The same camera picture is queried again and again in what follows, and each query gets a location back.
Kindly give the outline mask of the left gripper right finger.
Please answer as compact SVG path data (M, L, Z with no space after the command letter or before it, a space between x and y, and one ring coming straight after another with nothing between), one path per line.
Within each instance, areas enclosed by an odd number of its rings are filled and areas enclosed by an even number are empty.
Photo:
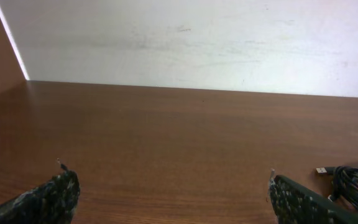
M358 214L271 171L268 199L280 224L358 224Z

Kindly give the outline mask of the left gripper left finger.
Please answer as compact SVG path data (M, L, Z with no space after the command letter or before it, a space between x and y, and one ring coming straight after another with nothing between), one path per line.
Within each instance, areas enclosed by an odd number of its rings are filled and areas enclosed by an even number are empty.
M0 204L0 224L71 223L80 197L80 183L75 171L57 163L61 173Z

